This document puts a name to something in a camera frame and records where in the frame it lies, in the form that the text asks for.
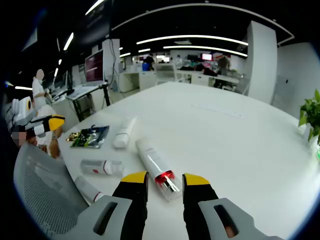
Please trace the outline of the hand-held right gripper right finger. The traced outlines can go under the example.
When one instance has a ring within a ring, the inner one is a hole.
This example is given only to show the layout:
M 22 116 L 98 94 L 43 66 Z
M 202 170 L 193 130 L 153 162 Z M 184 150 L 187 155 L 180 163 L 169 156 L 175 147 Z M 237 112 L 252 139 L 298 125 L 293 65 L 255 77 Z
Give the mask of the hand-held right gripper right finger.
M 183 219 L 190 240 L 279 240 L 255 227 L 254 219 L 227 198 L 219 198 L 205 178 L 185 173 Z

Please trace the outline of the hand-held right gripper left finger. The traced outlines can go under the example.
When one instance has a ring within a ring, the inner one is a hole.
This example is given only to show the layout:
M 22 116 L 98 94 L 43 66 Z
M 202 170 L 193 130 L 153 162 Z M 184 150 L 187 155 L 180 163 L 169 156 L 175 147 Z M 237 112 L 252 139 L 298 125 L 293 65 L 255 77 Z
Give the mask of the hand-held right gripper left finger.
M 84 210 L 76 225 L 55 240 L 141 240 L 148 216 L 149 173 L 122 178 L 112 195 L 104 195 Z

